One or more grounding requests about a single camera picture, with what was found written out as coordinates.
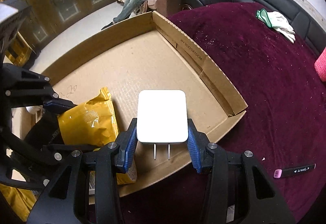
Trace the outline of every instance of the blue gripper pad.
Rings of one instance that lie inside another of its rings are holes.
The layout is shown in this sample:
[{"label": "blue gripper pad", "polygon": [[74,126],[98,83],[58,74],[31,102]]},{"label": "blue gripper pad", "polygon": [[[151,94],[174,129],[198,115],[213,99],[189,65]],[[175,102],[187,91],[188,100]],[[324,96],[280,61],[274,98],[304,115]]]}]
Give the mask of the blue gripper pad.
[{"label": "blue gripper pad", "polygon": [[198,173],[202,171],[202,163],[200,161],[200,151],[197,145],[195,134],[190,127],[188,122],[188,139],[187,139],[188,151],[190,154],[191,162],[193,167],[197,170]]},{"label": "blue gripper pad", "polygon": [[125,162],[123,165],[123,169],[125,170],[125,172],[127,172],[128,169],[131,167],[132,160],[134,158],[134,154],[136,151],[137,143],[138,143],[138,139],[136,136],[136,126],[135,126],[131,133],[131,137],[125,151],[125,157],[124,157]]}]

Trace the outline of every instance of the maroon velvet cloth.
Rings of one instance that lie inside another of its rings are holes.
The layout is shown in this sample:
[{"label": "maroon velvet cloth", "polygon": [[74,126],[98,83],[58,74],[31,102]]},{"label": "maroon velvet cloth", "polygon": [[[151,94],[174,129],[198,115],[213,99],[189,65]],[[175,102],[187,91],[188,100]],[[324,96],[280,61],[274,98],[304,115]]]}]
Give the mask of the maroon velvet cloth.
[{"label": "maroon velvet cloth", "polygon": [[[223,148],[251,150],[270,176],[275,169],[316,163],[313,172],[274,180],[299,221],[326,180],[326,88],[306,43],[296,35],[292,44],[269,29],[255,17],[262,8],[258,3],[218,3],[182,11],[170,20],[206,51],[249,105],[219,142]],[[123,197],[126,224],[198,223],[206,180],[189,165]]]}]

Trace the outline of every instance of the shoe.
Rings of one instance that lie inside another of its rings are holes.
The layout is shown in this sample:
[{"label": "shoe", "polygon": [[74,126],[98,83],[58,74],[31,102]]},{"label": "shoe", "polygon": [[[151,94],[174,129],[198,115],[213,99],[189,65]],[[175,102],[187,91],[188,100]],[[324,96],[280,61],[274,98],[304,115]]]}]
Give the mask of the shoe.
[{"label": "shoe", "polygon": [[101,31],[102,30],[104,30],[104,29],[106,29],[106,28],[108,28],[108,27],[110,27],[111,25],[113,25],[114,23],[113,22],[111,22],[110,24],[108,24],[108,25],[106,25],[106,26],[104,26],[102,29],[101,29]]}]

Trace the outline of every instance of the yellow plastic bag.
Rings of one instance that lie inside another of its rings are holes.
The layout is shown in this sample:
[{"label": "yellow plastic bag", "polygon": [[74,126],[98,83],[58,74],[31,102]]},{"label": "yellow plastic bag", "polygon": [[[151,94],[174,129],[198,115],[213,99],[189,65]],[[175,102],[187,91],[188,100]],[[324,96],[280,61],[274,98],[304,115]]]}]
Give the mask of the yellow plastic bag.
[{"label": "yellow plastic bag", "polygon": [[[102,147],[115,141],[119,134],[111,93],[107,87],[102,88],[94,99],[59,115],[58,121],[66,145],[89,144]],[[117,174],[118,184],[134,183],[136,179],[134,161],[126,174]]]},{"label": "yellow plastic bag", "polygon": [[0,191],[13,211],[21,218],[22,221],[26,221],[32,207],[36,202],[36,198],[32,191],[18,189],[2,183],[0,183]]}]

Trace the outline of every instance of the cardboard box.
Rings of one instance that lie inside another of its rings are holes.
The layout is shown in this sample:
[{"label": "cardboard box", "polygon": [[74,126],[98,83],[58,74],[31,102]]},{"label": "cardboard box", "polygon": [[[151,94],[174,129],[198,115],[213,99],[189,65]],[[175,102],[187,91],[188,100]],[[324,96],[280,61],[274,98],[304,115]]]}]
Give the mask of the cardboard box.
[{"label": "cardboard box", "polygon": [[[178,27],[157,12],[111,26],[68,51],[43,73],[60,97],[75,104],[95,97],[107,86],[120,131],[137,117],[144,89],[180,89],[188,118],[210,141],[220,140],[245,114],[246,102],[214,61]],[[119,187],[120,196],[150,186],[190,163],[186,143],[137,145],[138,180]]]}]

